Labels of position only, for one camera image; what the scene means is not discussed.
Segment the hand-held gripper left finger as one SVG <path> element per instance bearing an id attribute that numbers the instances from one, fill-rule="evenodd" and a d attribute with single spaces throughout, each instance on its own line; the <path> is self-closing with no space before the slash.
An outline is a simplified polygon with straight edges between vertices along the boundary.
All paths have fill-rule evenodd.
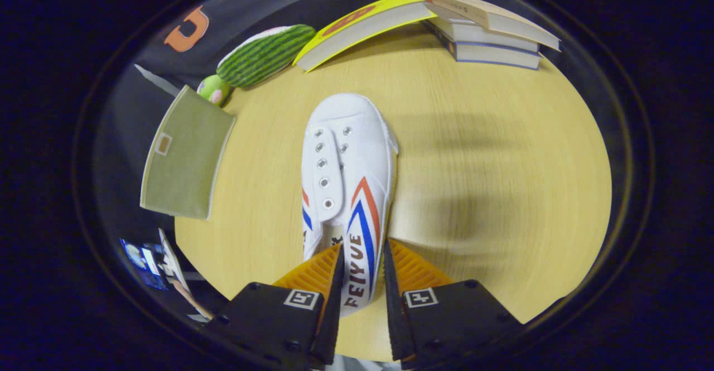
<path id="1" fill-rule="evenodd" d="M 337 244 L 272 284 L 251 282 L 207 324 L 210 333 L 284 369 L 334 362 L 344 249 Z"/>

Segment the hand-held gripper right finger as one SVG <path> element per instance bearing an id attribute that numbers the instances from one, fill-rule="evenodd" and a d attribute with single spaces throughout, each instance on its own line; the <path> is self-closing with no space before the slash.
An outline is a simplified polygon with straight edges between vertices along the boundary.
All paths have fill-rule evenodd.
<path id="1" fill-rule="evenodd" d="M 437 369 L 488 356 L 523 330 L 479 281 L 454 281 L 395 239 L 383 251 L 391 356 L 402 368 Z"/>

